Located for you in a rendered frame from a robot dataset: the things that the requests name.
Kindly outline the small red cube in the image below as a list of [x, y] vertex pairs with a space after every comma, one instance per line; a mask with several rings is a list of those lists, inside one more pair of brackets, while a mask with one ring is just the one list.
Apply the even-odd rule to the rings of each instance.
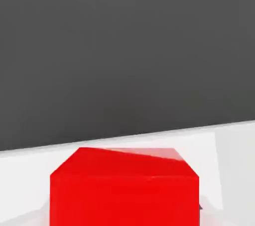
[[199, 176], [172, 148], [79, 148], [50, 176], [49, 226], [200, 226]]

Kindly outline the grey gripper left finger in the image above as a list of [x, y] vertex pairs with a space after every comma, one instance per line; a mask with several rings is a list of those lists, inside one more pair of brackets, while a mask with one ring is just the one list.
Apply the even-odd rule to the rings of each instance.
[[29, 226], [49, 226], [49, 201], [40, 209], [32, 212]]

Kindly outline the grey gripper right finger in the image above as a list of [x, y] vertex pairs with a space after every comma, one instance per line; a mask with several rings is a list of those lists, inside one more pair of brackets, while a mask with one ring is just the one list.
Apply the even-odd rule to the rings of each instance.
[[205, 196], [199, 197], [200, 226], [224, 226], [221, 211], [216, 209]]

